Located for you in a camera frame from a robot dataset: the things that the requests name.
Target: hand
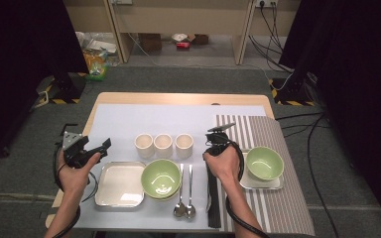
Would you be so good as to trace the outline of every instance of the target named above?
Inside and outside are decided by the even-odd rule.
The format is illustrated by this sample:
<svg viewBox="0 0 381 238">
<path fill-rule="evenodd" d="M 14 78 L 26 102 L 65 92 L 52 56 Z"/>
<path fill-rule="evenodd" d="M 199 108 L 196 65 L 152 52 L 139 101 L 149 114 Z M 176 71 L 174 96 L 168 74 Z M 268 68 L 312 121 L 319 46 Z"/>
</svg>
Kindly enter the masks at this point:
<svg viewBox="0 0 381 238">
<path fill-rule="evenodd" d="M 100 153 L 95 153 L 81 169 L 70 168 L 64 162 L 64 151 L 59 155 L 59 179 L 63 186 L 63 192 L 83 194 L 88 183 L 88 174 L 92 167 L 100 159 Z"/>
<path fill-rule="evenodd" d="M 212 174 L 219 178 L 221 183 L 229 184 L 231 181 L 238 181 L 240 161 L 236 149 L 231 145 L 216 157 L 204 153 L 203 159 L 208 163 Z"/>
</svg>

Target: spoon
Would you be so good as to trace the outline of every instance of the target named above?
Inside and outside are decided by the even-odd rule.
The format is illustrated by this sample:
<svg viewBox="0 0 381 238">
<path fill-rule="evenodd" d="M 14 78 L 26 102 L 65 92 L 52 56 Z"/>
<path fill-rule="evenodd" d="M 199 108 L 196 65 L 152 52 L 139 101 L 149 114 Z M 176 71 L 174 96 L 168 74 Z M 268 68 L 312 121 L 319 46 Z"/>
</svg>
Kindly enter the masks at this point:
<svg viewBox="0 0 381 238">
<path fill-rule="evenodd" d="M 190 204 L 187 206 L 187 218 L 193 218 L 196 214 L 196 210 L 194 209 L 194 206 L 191 204 L 191 179 L 192 179 L 192 171 L 191 171 L 191 165 L 190 165 Z"/>
<path fill-rule="evenodd" d="M 181 217 L 185 215 L 186 208 L 182 203 L 182 184 L 184 181 L 184 164 L 181 164 L 181 187 L 179 188 L 179 203 L 176 204 L 175 209 L 173 210 L 173 214 L 177 217 Z"/>
</svg>

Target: electrical outlet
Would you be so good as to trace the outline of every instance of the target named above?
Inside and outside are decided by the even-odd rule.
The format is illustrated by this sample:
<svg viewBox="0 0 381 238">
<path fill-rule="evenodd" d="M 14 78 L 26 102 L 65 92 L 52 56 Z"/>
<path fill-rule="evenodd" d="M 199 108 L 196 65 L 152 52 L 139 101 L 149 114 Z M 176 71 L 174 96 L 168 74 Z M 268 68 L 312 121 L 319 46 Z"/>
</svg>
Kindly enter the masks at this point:
<svg viewBox="0 0 381 238">
<path fill-rule="evenodd" d="M 278 5 L 278 0 L 256 0 L 255 6 L 257 8 L 261 7 L 261 1 L 265 3 L 264 8 L 273 8 L 274 4 L 275 4 L 275 7 L 277 7 Z"/>
</svg>

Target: person's left hand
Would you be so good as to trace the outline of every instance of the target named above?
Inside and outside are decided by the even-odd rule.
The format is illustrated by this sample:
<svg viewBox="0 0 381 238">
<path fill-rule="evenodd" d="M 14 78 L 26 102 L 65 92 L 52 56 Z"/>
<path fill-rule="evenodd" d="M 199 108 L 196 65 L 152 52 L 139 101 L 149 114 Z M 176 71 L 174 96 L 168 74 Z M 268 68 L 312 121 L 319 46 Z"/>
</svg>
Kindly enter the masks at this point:
<svg viewBox="0 0 381 238">
<path fill-rule="evenodd" d="M 65 164 L 64 151 L 61 151 L 59 155 L 59 180 L 61 181 L 63 192 L 83 194 L 88 183 L 88 174 L 98 162 L 100 156 L 100 153 L 95 153 L 83 168 L 75 169 Z"/>
</svg>

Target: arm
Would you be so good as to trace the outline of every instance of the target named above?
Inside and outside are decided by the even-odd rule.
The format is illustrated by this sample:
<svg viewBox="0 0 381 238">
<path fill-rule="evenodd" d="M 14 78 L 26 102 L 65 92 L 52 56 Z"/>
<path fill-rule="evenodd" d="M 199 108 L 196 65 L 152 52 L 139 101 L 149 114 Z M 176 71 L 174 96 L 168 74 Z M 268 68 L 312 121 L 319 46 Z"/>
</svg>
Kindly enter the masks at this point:
<svg viewBox="0 0 381 238">
<path fill-rule="evenodd" d="M 238 179 L 239 173 L 239 158 L 236 150 L 229 146 L 221 155 L 214 157 L 209 153 L 204 153 L 203 158 L 208 163 L 212 174 L 220 179 L 221 184 L 227 193 L 230 200 L 231 209 L 243 221 L 251 226 L 262 230 L 261 225 L 250 209 L 243 194 L 240 182 Z M 236 229 L 235 235 L 237 238 L 252 238 L 259 237 L 258 235 L 246 230 L 234 222 Z"/>
<path fill-rule="evenodd" d="M 88 173 L 100 159 L 100 154 L 94 154 L 88 163 L 81 169 L 73 169 L 64 164 L 64 155 L 59 155 L 59 177 L 63 185 L 63 199 L 58 212 L 50 225 L 45 237 L 54 237 L 65 228 L 75 218 L 76 210 L 79 206 L 84 189 L 88 183 Z"/>
</svg>

